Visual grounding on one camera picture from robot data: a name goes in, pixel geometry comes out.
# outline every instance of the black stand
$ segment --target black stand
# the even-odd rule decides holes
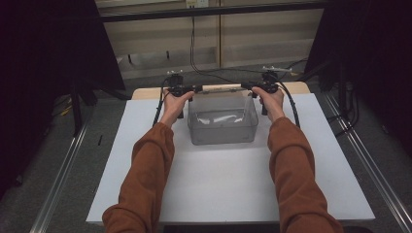
[[[297,82],[307,82],[312,79],[314,76],[319,75],[319,73],[323,72],[324,70],[333,67],[338,67],[336,72],[339,73],[339,82],[338,82],[338,102],[339,102],[339,111],[340,115],[344,118],[348,118],[348,108],[346,104],[346,68],[342,61],[332,61],[327,60],[320,65],[313,68],[310,72],[304,74],[300,77]]]
[[[71,79],[71,91],[70,96],[72,98],[72,108],[73,108],[73,116],[75,120],[75,132],[73,136],[77,136],[80,132],[80,129],[83,125],[82,119],[82,110],[80,108],[80,97],[82,97],[83,101],[86,103],[87,106],[94,106],[97,104],[97,97],[94,94],[94,89],[101,89],[106,93],[120,99],[120,100],[130,100],[130,96],[123,95],[118,93],[110,88],[103,86],[100,83],[96,83],[87,79]]]

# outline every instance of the person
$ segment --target person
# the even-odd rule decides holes
[[[343,232],[327,212],[327,202],[315,182],[315,160],[303,132],[283,112],[281,90],[269,94],[253,87],[272,121],[267,145],[270,175],[276,184],[281,232]],[[107,232],[156,232],[161,199],[174,156],[172,124],[185,102],[165,93],[164,114],[133,147],[132,164],[120,188],[119,203],[103,214]]]

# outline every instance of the white table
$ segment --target white table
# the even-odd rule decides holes
[[[316,179],[328,211],[340,220],[374,219],[361,188],[313,94],[294,94],[300,124],[315,153]],[[152,126],[158,100],[127,102],[120,128],[87,217],[101,224],[103,212],[118,202],[130,167],[133,144]],[[161,224],[223,224],[279,221],[267,148],[270,121],[260,114],[252,143],[194,146],[186,119],[174,125],[175,158],[164,191]],[[289,100],[286,115],[293,119]]]

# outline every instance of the orange long sleeve shirt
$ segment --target orange long sleeve shirt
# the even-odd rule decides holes
[[[281,117],[270,127],[268,146],[281,232],[343,232],[327,213],[326,199],[315,183],[313,152],[303,132]],[[136,142],[119,203],[103,214],[107,232],[156,232],[174,152],[173,131],[162,123]]]

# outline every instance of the clear plastic box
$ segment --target clear plastic box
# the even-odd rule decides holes
[[[196,94],[189,102],[188,125],[194,145],[250,143],[258,115],[252,96]]]

